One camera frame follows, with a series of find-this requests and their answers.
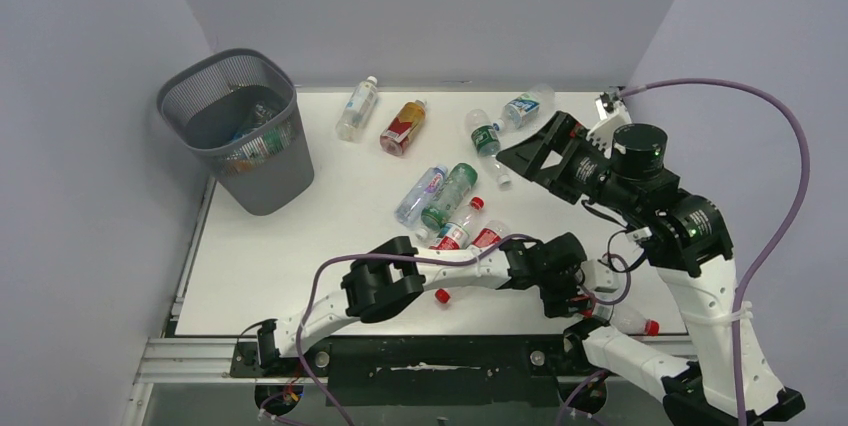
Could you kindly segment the clear blue cap bottle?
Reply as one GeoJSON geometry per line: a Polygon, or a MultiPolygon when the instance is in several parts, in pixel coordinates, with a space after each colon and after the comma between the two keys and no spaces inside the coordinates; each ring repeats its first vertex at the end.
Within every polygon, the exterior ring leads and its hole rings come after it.
{"type": "Polygon", "coordinates": [[[252,134],[255,130],[271,121],[278,112],[279,109],[274,103],[258,101],[237,128],[233,140],[236,141],[252,134]]]}

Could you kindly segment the red label bottle front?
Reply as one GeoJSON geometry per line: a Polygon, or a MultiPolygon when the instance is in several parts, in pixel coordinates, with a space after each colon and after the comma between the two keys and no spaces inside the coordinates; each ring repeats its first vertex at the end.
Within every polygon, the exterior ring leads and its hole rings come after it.
{"type": "Polygon", "coordinates": [[[660,324],[657,321],[643,316],[623,303],[612,306],[595,304],[592,309],[581,312],[581,315],[606,321],[627,335],[652,337],[660,333],[660,324]]]}

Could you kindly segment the green cap clear bottle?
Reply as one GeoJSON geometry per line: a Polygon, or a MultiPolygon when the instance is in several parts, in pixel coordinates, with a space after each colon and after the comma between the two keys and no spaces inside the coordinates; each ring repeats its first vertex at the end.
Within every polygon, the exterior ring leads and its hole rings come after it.
{"type": "Polygon", "coordinates": [[[225,160],[236,171],[252,169],[288,147],[297,134],[298,130],[294,126],[277,126],[236,148],[225,160]]]}

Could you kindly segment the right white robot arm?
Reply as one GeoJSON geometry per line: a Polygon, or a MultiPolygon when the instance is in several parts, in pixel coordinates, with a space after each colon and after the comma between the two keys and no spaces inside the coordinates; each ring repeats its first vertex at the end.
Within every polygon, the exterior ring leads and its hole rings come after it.
{"type": "Polygon", "coordinates": [[[669,288],[696,353],[691,361],[672,357],[606,320],[585,319],[565,333],[564,363],[578,373],[597,367],[628,380],[660,401],[676,425],[788,421],[804,410],[804,398],[777,378],[750,312],[736,306],[724,219],[665,167],[667,141],[656,126],[625,124],[603,148],[577,119],[558,112],[497,156],[569,203],[586,198],[619,214],[669,288]]]}

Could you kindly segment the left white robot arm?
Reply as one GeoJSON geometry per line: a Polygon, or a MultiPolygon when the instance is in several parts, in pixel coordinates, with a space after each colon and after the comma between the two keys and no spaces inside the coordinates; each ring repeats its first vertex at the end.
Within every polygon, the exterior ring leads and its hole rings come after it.
{"type": "Polygon", "coordinates": [[[586,259],[571,233],[548,242],[510,234],[484,249],[467,250],[418,249],[408,237],[398,236],[370,253],[329,259],[319,266],[319,273],[337,262],[349,263],[350,269],[329,293],[313,287],[299,314],[262,321],[255,358],[261,369],[270,370],[350,324],[392,319],[425,292],[438,289],[536,288],[545,317],[568,318],[592,303],[581,289],[586,259]]]}

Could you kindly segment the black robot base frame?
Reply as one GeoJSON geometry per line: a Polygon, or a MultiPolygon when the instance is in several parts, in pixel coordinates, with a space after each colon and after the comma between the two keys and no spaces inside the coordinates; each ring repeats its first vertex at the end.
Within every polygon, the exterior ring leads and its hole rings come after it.
{"type": "Polygon", "coordinates": [[[517,402],[560,404],[596,367],[566,350],[562,336],[333,336],[305,358],[273,353],[241,340],[230,372],[256,379],[256,399],[281,380],[326,405],[476,406],[517,402]]]}

